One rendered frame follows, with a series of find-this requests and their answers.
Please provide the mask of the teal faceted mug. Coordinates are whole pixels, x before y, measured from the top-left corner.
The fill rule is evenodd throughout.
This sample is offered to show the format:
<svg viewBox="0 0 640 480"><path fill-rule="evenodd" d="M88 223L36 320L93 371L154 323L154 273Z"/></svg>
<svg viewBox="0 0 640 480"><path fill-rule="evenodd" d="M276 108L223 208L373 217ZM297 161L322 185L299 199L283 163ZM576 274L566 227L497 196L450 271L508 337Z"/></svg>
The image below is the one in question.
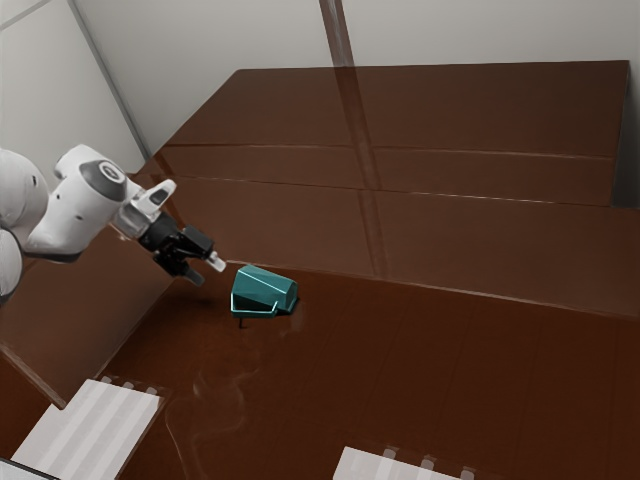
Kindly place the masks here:
<svg viewBox="0 0 640 480"><path fill-rule="evenodd" d="M231 291L231 313L236 318L274 318L290 314L298 300L298 284L254 265L241 267Z"/></svg>

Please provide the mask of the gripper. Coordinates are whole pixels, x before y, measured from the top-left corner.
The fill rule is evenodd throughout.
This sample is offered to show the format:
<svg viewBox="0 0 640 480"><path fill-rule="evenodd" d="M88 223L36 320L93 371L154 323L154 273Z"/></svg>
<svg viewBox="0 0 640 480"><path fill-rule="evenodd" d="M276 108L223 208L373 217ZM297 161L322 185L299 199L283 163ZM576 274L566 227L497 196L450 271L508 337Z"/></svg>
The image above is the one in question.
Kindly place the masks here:
<svg viewBox="0 0 640 480"><path fill-rule="evenodd" d="M138 243L171 277L183 277L195 286L201 286L204 277L189 265L189 259L206 261L217 272L226 268L211 238L192 225L180 230L175 219L166 213L151 223Z"/></svg>

